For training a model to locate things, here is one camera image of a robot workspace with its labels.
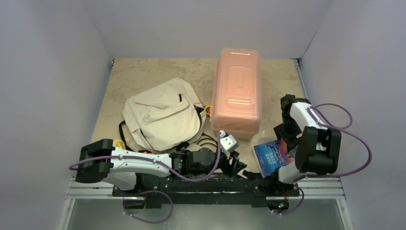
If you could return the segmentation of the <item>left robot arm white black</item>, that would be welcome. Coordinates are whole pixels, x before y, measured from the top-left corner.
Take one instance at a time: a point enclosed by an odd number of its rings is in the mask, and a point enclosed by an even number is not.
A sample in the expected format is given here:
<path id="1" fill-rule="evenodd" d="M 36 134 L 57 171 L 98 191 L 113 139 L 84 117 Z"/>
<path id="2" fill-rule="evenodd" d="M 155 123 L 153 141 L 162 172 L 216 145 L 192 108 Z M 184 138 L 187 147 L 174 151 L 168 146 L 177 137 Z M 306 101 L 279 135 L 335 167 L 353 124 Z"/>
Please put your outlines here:
<path id="1" fill-rule="evenodd" d="M 104 138 L 82 147 L 79 161 L 69 169 L 76 171 L 78 183 L 106 182 L 137 196 L 143 189 L 143 183 L 138 180 L 140 174 L 200 183 L 212 178 L 220 169 L 223 175 L 233 178 L 247 166 L 238 157 L 237 152 L 227 155 L 221 148 L 217 148 L 217 152 L 208 148 L 164 154 L 135 152 L 120 148 L 113 139 Z"/>

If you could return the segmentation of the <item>blue orange book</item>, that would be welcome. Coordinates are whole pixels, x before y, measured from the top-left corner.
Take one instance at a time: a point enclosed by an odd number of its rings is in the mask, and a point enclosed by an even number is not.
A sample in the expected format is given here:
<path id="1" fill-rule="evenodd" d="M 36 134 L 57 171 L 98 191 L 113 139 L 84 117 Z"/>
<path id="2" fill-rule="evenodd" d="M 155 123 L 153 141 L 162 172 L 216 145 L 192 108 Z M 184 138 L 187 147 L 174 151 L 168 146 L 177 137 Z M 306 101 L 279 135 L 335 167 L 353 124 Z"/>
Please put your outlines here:
<path id="1" fill-rule="evenodd" d="M 288 151 L 284 140 L 259 144 L 252 147 L 262 177 L 270 176 L 277 168 L 288 165 L 295 159 L 297 146 Z"/>

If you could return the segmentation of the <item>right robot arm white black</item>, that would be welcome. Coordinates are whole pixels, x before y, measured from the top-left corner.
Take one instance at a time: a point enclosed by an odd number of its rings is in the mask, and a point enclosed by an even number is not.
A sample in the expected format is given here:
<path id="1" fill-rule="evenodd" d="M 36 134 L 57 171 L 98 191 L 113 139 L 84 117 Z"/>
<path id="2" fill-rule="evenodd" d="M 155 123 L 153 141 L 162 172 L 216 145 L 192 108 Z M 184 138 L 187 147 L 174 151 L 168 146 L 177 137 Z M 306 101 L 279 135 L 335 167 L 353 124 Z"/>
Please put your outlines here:
<path id="1" fill-rule="evenodd" d="M 295 150 L 294 160 L 269 176 L 269 189 L 275 195 L 292 190 L 306 175 L 327 176 L 336 172 L 342 134 L 329 128 L 311 112 L 306 98 L 287 94 L 281 98 L 282 123 L 274 128 L 287 150 Z"/>

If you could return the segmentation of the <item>beige backpack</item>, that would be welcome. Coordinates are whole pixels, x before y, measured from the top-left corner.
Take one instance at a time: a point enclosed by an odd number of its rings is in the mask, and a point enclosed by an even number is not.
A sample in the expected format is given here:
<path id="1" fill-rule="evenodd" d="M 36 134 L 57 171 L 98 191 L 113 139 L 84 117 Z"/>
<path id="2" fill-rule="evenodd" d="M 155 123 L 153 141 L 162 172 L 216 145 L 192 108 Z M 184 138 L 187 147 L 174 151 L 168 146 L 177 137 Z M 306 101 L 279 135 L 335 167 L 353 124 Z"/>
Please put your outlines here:
<path id="1" fill-rule="evenodd" d="M 196 142 L 203 134 L 206 111 L 193 87 L 181 78 L 166 81 L 125 101 L 120 138 L 126 125 L 135 143 L 166 153 Z"/>

